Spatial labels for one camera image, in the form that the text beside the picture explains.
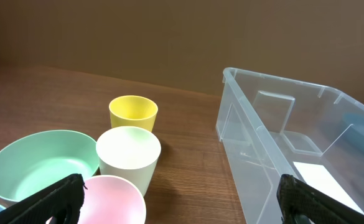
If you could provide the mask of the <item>mint green plastic bowl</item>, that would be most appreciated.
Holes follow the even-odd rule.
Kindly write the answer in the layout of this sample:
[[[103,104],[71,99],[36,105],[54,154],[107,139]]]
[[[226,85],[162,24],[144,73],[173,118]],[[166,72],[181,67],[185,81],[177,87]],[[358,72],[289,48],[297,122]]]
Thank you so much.
[[[11,205],[70,175],[92,177],[98,169],[96,140],[72,130],[20,138],[0,150],[0,199]]]

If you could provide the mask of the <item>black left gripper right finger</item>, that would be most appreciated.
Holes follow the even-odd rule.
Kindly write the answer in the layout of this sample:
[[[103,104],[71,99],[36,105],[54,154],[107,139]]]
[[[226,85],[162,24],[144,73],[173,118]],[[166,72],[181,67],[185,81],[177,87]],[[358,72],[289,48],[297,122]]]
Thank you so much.
[[[282,224],[364,224],[364,215],[283,174],[276,192]]]

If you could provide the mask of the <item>cream plastic cup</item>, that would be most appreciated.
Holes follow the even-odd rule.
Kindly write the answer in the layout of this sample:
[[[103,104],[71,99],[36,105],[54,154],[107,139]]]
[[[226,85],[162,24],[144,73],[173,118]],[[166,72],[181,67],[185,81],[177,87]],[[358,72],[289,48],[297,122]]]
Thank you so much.
[[[148,190],[161,151],[154,134],[135,126],[109,129],[96,142],[100,173],[130,181],[142,195]]]

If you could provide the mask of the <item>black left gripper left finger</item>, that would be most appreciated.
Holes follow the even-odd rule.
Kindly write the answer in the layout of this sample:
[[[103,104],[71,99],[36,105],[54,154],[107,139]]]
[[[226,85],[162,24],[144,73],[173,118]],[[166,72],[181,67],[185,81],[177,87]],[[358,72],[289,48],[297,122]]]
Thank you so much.
[[[0,212],[0,224],[77,224],[85,198],[81,174],[70,174]]]

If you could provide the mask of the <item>yellow plastic cup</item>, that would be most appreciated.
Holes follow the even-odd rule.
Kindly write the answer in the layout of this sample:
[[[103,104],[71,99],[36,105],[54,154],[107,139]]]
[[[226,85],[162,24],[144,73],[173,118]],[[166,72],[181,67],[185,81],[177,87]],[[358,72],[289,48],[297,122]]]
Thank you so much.
[[[143,96],[119,96],[109,103],[111,127],[135,126],[152,132],[159,108]]]

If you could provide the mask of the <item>pink plastic cup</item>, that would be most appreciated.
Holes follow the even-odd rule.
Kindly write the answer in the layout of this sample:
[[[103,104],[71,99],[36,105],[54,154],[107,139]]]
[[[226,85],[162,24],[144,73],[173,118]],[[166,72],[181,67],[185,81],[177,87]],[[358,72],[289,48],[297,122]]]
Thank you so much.
[[[130,181],[98,175],[85,181],[85,198],[78,224],[144,224],[146,203]]]

